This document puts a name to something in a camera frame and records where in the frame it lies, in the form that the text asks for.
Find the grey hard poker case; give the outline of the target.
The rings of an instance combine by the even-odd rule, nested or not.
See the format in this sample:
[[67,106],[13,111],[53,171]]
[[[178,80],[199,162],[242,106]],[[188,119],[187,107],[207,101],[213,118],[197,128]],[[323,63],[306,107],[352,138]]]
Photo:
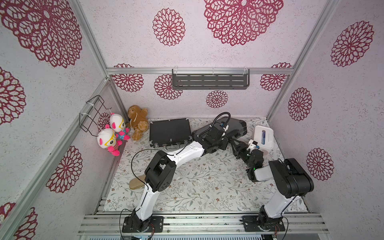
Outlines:
[[[214,125],[215,127],[218,127],[219,122],[227,122],[229,125],[229,128],[226,132],[225,137],[227,139],[238,139],[242,136],[244,136],[247,133],[247,123],[243,120],[238,120],[234,118],[230,118],[228,120],[228,117],[222,117],[215,121]],[[208,125],[193,131],[192,137],[196,141],[197,139],[201,139],[201,133],[210,128],[212,123],[209,123]]]

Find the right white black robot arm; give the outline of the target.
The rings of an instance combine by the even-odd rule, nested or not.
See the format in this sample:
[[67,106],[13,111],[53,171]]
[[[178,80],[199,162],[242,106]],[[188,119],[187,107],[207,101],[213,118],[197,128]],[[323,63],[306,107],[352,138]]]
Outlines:
[[258,219],[272,222],[283,218],[288,206],[314,190],[314,182],[296,159],[270,161],[263,166],[264,153],[256,142],[230,141],[233,154],[248,166],[247,176],[253,183],[274,180],[277,191],[270,201],[261,207]]

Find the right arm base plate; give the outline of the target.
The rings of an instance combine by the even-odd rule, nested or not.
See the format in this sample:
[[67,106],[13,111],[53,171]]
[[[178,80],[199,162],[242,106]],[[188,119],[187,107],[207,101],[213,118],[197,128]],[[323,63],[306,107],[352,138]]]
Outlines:
[[271,219],[258,215],[242,216],[240,220],[246,232],[281,232],[286,228],[283,218]]

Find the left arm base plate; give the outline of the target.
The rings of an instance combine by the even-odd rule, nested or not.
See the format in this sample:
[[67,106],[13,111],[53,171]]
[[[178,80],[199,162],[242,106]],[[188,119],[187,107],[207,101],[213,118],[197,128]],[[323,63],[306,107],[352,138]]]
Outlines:
[[164,217],[154,216],[142,221],[137,216],[125,217],[123,233],[161,233],[164,226]]

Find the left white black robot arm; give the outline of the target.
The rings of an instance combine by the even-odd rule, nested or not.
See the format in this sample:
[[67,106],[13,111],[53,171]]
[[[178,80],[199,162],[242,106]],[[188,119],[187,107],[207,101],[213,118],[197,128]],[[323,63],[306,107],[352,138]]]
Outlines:
[[160,192],[168,188],[175,171],[181,165],[226,148],[226,133],[229,126],[225,123],[210,125],[207,130],[196,136],[179,153],[158,151],[145,170],[145,191],[132,216],[140,222],[147,221],[153,214],[154,205]]

